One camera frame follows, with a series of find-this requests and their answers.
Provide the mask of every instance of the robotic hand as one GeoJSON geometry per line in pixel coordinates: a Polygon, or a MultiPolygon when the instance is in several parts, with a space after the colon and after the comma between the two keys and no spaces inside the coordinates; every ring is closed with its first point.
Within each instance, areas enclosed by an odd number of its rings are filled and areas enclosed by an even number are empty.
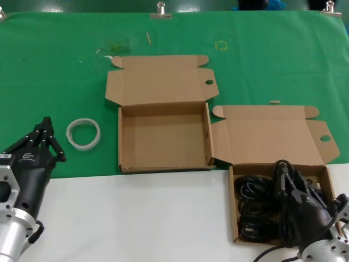
{"type": "Polygon", "coordinates": [[[37,217],[45,189],[56,163],[66,161],[54,134],[51,119],[44,117],[32,132],[0,154],[1,262],[17,262],[44,231],[37,217]],[[39,228],[33,232],[35,224],[39,228]]]}
{"type": "Polygon", "coordinates": [[[308,181],[286,160],[275,163],[273,172],[275,197],[281,203],[279,236],[282,245],[260,254],[284,247],[297,246],[299,253],[283,262],[301,259],[304,262],[349,261],[349,197],[339,195],[324,203],[308,181]],[[335,224],[343,222],[339,234],[335,224]]]}

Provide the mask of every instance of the white ring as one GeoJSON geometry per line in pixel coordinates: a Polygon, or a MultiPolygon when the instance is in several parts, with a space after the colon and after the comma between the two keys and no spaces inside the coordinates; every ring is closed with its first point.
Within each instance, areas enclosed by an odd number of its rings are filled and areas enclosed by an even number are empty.
{"type": "Polygon", "coordinates": [[[72,144],[72,146],[74,146],[76,149],[80,150],[80,151],[86,151],[86,150],[90,150],[91,148],[93,148],[95,145],[98,144],[99,139],[100,139],[100,129],[99,126],[97,124],[97,122],[95,120],[89,119],[89,118],[81,118],[78,120],[75,120],[73,122],[70,123],[70,125],[68,125],[67,128],[67,138],[68,141],[72,144]],[[93,139],[93,141],[91,143],[89,143],[88,145],[78,145],[77,143],[74,142],[73,140],[73,136],[71,134],[71,131],[74,127],[79,126],[81,124],[92,124],[94,125],[94,127],[96,127],[97,130],[97,134],[96,137],[93,139]]]}

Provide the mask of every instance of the cardboard box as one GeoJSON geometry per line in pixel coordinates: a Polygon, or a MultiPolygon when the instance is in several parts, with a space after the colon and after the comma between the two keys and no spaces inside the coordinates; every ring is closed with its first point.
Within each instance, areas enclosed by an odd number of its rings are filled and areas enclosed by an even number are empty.
{"type": "Polygon", "coordinates": [[[239,176],[271,177],[274,163],[285,159],[305,178],[319,183],[329,201],[335,198],[325,165],[340,153],[326,123],[310,119],[318,113],[313,106],[214,107],[213,114],[225,119],[212,124],[215,158],[232,165],[229,191],[234,242],[244,242],[238,234],[240,213],[234,192],[234,180],[239,176]]]}
{"type": "Polygon", "coordinates": [[[207,170],[214,159],[207,99],[218,95],[207,56],[113,57],[106,98],[119,104],[122,172],[207,170]]]}

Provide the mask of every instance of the green cloth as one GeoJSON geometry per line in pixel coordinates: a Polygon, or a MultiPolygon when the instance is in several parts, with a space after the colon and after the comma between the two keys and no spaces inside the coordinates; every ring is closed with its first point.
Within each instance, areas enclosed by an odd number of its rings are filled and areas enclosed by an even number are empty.
{"type": "MultiPolygon", "coordinates": [[[[219,104],[314,105],[349,162],[349,38],[340,18],[313,11],[174,14],[12,14],[0,23],[0,148],[51,116],[67,155],[52,177],[120,174],[117,105],[105,99],[105,55],[206,54],[219,104]],[[152,41],[149,45],[146,32],[152,41]],[[65,137],[70,122],[92,118],[101,140],[80,152],[65,137]]],[[[92,130],[78,130],[87,142],[92,130]]]]}

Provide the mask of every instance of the white table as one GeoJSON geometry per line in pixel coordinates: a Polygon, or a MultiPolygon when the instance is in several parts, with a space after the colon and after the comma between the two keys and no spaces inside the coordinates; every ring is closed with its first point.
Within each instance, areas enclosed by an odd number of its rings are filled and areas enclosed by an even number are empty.
{"type": "MultiPolygon", "coordinates": [[[[349,193],[349,164],[329,167],[349,193]]],[[[269,247],[232,243],[226,170],[51,180],[38,219],[45,232],[20,262],[247,262],[269,247]]]]}

